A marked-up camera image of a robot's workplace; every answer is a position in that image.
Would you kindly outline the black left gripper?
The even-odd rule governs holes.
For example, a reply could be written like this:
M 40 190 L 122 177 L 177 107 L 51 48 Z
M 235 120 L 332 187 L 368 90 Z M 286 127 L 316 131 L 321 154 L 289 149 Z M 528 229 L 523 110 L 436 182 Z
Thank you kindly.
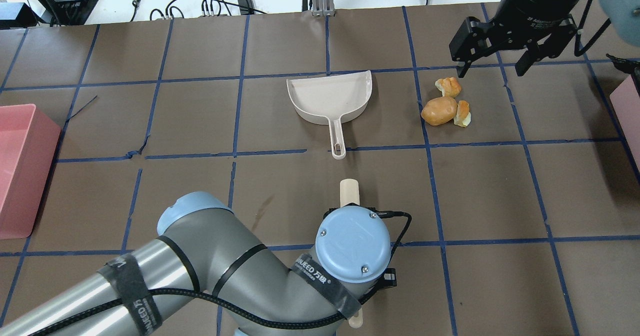
M 389 264 L 398 243 L 392 243 L 384 220 L 397 216 L 397 211 L 358 204 L 330 208 L 325 213 L 325 270 L 344 284 L 370 282 L 367 298 L 395 287 L 396 271 Z

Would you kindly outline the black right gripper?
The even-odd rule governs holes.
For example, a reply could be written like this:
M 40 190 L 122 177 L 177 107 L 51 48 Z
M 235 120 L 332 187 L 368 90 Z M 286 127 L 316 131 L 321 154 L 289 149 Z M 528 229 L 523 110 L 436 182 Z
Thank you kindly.
M 518 77 L 537 61 L 557 58 L 578 31 L 571 15 L 578 1 L 501 0 L 489 21 L 467 17 L 448 45 L 457 77 L 498 51 L 524 51 L 515 63 Z

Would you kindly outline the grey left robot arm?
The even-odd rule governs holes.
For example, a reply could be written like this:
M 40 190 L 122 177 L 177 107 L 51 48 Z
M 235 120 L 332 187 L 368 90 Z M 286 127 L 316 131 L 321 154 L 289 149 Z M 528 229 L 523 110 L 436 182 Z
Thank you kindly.
M 194 300 L 227 309 L 236 336 L 333 336 L 380 288 L 396 250 L 381 211 L 325 213 L 315 243 L 286 265 L 207 192 L 176 200 L 158 235 L 6 324 L 3 336 L 151 336 Z

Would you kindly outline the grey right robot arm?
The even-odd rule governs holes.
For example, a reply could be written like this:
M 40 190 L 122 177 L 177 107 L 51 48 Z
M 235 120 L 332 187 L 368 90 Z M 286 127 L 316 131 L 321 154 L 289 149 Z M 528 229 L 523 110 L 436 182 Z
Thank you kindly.
M 487 22 L 467 17 L 448 45 L 458 77 L 471 65 L 499 51 L 523 51 L 516 62 L 523 76 L 536 62 L 557 58 L 574 40 L 574 55 L 584 55 L 613 26 L 627 44 L 639 46 L 639 0 L 599 0 L 606 20 L 586 43 L 581 41 L 590 6 L 575 21 L 571 12 L 580 0 L 500 0 Z

